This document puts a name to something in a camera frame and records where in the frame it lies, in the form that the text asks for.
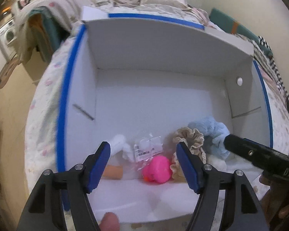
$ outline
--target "blue plush toy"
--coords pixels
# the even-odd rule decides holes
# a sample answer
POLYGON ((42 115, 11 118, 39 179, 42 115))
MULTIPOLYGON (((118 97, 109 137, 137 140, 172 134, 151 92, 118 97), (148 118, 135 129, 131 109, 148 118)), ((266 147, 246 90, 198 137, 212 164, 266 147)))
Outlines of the blue plush toy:
POLYGON ((230 152, 225 149, 224 140, 230 134, 228 128, 222 122, 217 122, 212 116, 205 117, 198 121, 188 124, 190 129, 198 129, 205 137, 212 138, 212 145, 209 146, 207 152, 215 155, 223 160, 228 157, 230 152))

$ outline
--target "person's hand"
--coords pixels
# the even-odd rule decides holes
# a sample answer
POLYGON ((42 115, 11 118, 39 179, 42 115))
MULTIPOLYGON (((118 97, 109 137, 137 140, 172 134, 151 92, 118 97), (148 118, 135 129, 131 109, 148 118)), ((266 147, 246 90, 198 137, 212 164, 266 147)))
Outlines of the person's hand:
MULTIPOLYGON (((267 178, 265 178, 264 176, 260 176, 259 178, 259 182, 272 187, 272 182, 270 180, 268 180, 267 178)), ((261 207, 262 210, 264 212, 264 216, 267 220, 267 223, 269 225, 270 221, 272 220, 272 218, 275 215, 275 212, 272 211, 272 209, 269 208, 270 204, 272 204, 272 202, 276 200, 274 199, 274 197, 272 196, 272 188, 270 188, 269 191, 267 191, 267 193, 264 195, 264 197, 261 200, 261 207)), ((278 212, 278 217, 280 219, 284 219, 287 215, 289 214, 289 205, 283 207, 282 209, 279 210, 278 212)))
POLYGON ((119 219, 114 213, 106 213, 99 225, 101 231, 120 231, 119 219))

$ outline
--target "floor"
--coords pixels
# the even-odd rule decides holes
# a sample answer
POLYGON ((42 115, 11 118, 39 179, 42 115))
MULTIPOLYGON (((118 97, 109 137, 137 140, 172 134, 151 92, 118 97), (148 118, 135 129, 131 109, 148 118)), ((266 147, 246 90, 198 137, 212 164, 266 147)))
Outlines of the floor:
POLYGON ((0 90, 0 205, 1 215, 11 230, 15 230, 29 195, 24 174, 24 137, 35 89, 20 64, 0 90))

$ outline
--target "blue painter's tape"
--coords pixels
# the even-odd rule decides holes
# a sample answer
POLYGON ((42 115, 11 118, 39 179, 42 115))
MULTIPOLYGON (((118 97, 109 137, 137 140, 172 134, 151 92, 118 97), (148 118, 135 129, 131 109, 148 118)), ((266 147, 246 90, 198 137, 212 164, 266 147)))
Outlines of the blue painter's tape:
POLYGON ((196 193, 200 188, 200 186, 198 185, 198 176, 192 163, 190 162, 190 159, 184 152, 180 143, 176 145, 176 156, 181 165, 188 186, 196 193))
POLYGON ((70 52, 70 58, 68 60, 65 76, 61 89, 61 97, 59 100, 59 116, 57 120, 57 169, 58 172, 65 171, 65 151, 64 151, 64 135, 65 135, 65 117, 67 100, 69 94, 69 88, 71 83, 71 78, 74 70, 74 63, 76 60, 77 52, 82 41, 82 37, 86 31, 86 27, 83 24, 78 32, 75 43, 70 52))
POLYGON ((133 14, 133 13, 109 13, 108 16, 110 18, 141 18, 141 19, 152 19, 152 20, 173 22, 173 23, 204 30, 204 26, 201 24, 190 22, 190 21, 185 21, 182 19, 171 18, 171 17, 163 17, 163 16, 156 16, 156 15, 148 15, 148 14, 133 14))
POLYGON ((259 76, 259 79, 261 82, 261 86, 262 86, 262 90, 263 90, 263 94, 264 94, 264 99, 265 99, 265 104, 267 106, 267 114, 268 114, 268 118, 269 118, 269 128, 270 128, 270 148, 273 148, 273 124, 272 124, 272 115, 271 115, 269 97, 267 96, 267 90, 265 88, 264 81, 263 81, 261 72, 259 70, 258 64, 255 60, 253 61, 253 63, 254 63, 254 66, 257 70, 257 73, 258 73, 258 76, 259 76))

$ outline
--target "blue gripper pad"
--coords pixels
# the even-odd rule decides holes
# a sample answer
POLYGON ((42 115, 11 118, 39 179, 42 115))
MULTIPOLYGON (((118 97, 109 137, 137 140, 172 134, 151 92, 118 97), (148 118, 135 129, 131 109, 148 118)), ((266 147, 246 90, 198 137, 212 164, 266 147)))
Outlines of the blue gripper pad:
POLYGON ((200 186, 198 185, 197 173, 180 143, 176 145, 176 156, 178 158, 188 186, 196 193, 200 188, 200 186))
POLYGON ((97 185, 99 184, 99 181, 101 180, 102 174, 104 172, 104 169, 106 167, 106 164, 110 158, 110 145, 108 142, 103 142, 104 148, 99 154, 99 157, 97 158, 94 166, 92 167, 89 175, 89 182, 86 186, 86 189, 88 192, 92 192, 93 189, 97 188, 97 185))

